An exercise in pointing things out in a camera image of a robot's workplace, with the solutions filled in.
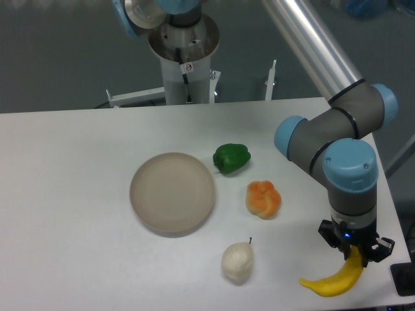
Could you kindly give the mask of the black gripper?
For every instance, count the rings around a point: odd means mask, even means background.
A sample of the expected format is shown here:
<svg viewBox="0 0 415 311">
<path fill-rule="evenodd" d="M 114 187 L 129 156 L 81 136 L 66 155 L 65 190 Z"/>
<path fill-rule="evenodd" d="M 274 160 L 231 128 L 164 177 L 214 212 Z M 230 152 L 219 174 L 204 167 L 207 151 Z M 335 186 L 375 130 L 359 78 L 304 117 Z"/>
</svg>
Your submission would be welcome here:
<svg viewBox="0 0 415 311">
<path fill-rule="evenodd" d="M 362 246 L 363 266 L 391 256 L 395 246 L 394 240 L 379 238 L 376 212 L 358 216 L 331 212 L 331 220 L 322 220 L 318 232 L 331 248 L 343 254 L 344 260 L 349 257 L 349 245 Z"/>
</svg>

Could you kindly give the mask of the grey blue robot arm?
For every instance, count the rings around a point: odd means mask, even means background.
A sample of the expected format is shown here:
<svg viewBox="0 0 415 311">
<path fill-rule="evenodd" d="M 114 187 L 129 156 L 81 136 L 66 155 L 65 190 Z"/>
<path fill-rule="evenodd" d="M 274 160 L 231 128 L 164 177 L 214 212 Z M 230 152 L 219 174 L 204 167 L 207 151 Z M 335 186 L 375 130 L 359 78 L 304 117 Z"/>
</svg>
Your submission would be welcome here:
<svg viewBox="0 0 415 311">
<path fill-rule="evenodd" d="M 352 248 L 361 264 L 391 255 L 394 242 L 376 231 L 378 167 L 363 138 L 394 118 L 397 100 L 389 88 L 368 84 L 338 46 L 308 1 L 265 1 L 273 19 L 329 110 L 312 120 L 285 119 L 274 136 L 276 148 L 328 191 L 331 219 L 319 233 L 345 257 Z M 114 1 L 127 34 L 148 34 L 152 51 L 173 66 L 163 74 L 168 104 L 214 100 L 208 58 L 219 44 L 215 22 L 200 1 Z"/>
</svg>

